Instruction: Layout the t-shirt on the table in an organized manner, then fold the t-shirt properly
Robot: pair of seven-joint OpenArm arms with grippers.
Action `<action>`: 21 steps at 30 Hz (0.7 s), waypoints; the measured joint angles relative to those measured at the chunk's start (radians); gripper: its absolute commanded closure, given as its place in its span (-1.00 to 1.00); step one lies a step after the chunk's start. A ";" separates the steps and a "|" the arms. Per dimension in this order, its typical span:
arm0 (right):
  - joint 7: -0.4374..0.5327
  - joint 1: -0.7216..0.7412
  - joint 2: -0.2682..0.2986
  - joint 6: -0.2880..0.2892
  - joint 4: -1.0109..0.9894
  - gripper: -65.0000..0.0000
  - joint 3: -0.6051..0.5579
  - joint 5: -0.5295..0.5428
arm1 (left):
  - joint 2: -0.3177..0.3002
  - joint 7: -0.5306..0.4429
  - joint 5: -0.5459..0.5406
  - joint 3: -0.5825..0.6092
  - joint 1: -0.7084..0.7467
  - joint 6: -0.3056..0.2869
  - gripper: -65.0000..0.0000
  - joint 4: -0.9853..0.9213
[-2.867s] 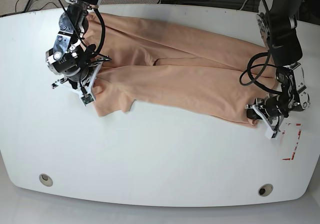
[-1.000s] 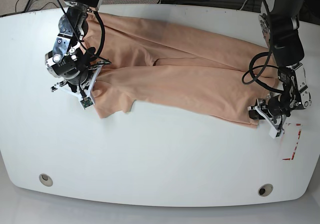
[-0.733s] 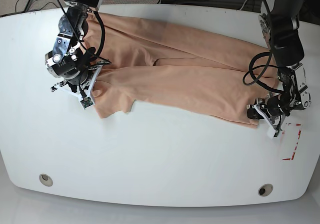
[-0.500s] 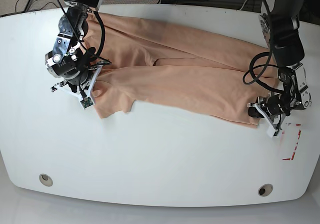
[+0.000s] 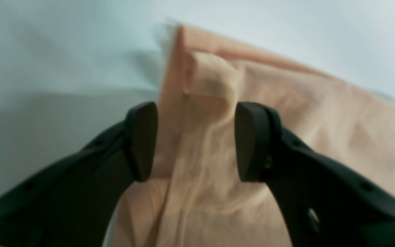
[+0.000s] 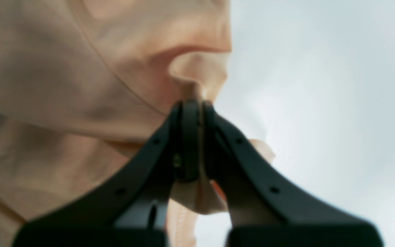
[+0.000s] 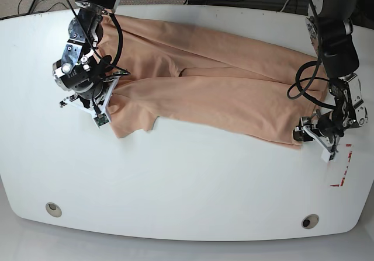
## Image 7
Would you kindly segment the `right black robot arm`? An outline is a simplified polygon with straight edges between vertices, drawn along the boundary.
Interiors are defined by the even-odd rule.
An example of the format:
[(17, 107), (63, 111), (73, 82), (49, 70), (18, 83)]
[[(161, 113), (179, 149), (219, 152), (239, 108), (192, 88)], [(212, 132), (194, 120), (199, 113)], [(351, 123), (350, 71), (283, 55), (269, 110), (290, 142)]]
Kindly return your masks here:
[[(68, 28), (69, 39), (60, 60), (53, 65), (53, 78), (64, 91), (60, 107), (71, 105), (91, 115), (98, 127), (111, 121), (109, 100), (119, 79), (129, 71), (117, 66), (123, 47), (123, 34), (115, 12), (120, 0), (75, 0), (79, 7)], [(114, 57), (101, 56), (98, 44), (103, 37), (102, 21), (108, 15), (118, 33)]]

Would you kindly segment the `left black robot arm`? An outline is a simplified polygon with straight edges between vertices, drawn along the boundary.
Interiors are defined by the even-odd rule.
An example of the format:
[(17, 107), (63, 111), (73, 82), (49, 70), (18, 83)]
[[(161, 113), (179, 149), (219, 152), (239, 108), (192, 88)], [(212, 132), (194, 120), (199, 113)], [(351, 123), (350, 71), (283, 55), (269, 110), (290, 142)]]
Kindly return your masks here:
[[(309, 9), (306, 26), (311, 43), (317, 54), (315, 61), (303, 64), (297, 71), (295, 83), (301, 96), (320, 108), (310, 117), (301, 117), (293, 130), (296, 141), (317, 141), (323, 148), (322, 158), (328, 162), (335, 158), (340, 139), (347, 129), (362, 127), (368, 120), (364, 105), (361, 83), (355, 73), (359, 68), (359, 58), (352, 40), (353, 23), (351, 16), (359, 0), (308, 0)], [(317, 72), (323, 67), (328, 82), (328, 91), (334, 97), (334, 105), (329, 105), (307, 93), (309, 87), (319, 77)]]

